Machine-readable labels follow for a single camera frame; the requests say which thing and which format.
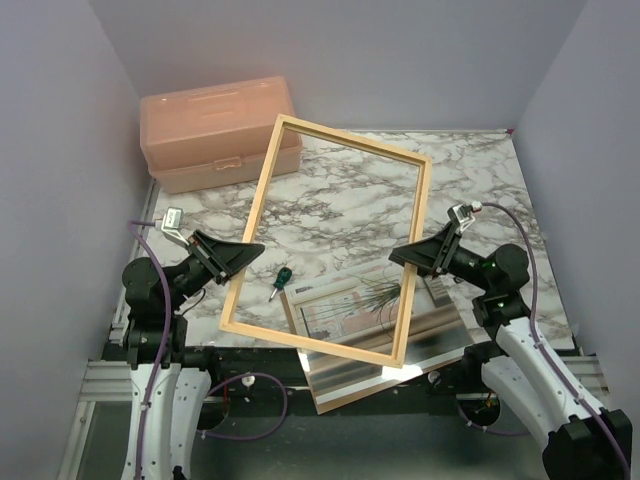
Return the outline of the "plant photo with backing board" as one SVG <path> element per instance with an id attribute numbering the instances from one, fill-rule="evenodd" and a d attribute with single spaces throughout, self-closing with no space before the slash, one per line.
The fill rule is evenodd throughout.
<path id="1" fill-rule="evenodd" d="M 281 293 L 298 336 L 388 355 L 400 306 L 402 270 L 384 259 L 290 283 Z M 319 414 L 458 361 L 471 336 L 440 279 L 417 278 L 405 363 L 379 366 L 299 350 Z"/>

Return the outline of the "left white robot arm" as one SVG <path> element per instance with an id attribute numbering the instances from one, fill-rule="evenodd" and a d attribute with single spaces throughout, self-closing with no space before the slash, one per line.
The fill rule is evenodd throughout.
<path id="1" fill-rule="evenodd" d="M 214 348 L 187 346 L 188 322 L 180 309 L 208 283 L 225 285 L 265 250 L 199 230 L 178 241 L 188 253 L 181 262 L 162 266 L 144 244 L 144 256 L 122 274 L 132 401 L 125 479 L 189 478 L 202 404 L 220 387 L 222 372 Z"/>

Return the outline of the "light wooden picture frame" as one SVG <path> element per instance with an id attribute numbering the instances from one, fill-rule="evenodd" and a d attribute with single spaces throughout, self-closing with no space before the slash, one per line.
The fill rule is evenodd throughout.
<path id="1" fill-rule="evenodd" d="M 284 133 L 287 130 L 417 167 L 418 179 L 409 229 L 409 241 L 415 243 L 422 239 L 428 210 L 432 173 L 432 159 L 429 156 L 387 145 L 343 130 L 295 118 L 290 115 L 280 114 L 274 122 L 254 199 L 246 221 L 242 237 L 244 242 L 253 242 L 257 235 L 270 181 L 275 168 L 276 157 L 280 151 Z M 404 365 L 411 323 L 411 307 L 413 306 L 417 278 L 416 266 L 411 264 L 404 266 L 398 315 L 395 323 L 394 337 L 391 342 L 391 353 L 388 355 L 239 322 L 236 319 L 236 308 L 245 276 L 246 270 L 242 269 L 230 282 L 219 320 L 219 329 L 221 331 L 379 366 L 400 368 Z"/>

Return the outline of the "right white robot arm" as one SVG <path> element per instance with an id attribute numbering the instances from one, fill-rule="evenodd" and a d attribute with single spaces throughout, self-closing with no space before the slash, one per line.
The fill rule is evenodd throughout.
<path id="1" fill-rule="evenodd" d="M 530 280 L 527 253 L 505 244 L 482 257 L 460 240 L 447 224 L 429 239 L 394 248 L 389 258 L 421 277 L 450 274 L 482 290 L 473 313 L 490 339 L 465 351 L 462 384 L 497 393 L 535 439 L 549 478 L 630 478 L 631 421 L 583 386 L 532 320 L 521 295 Z"/>

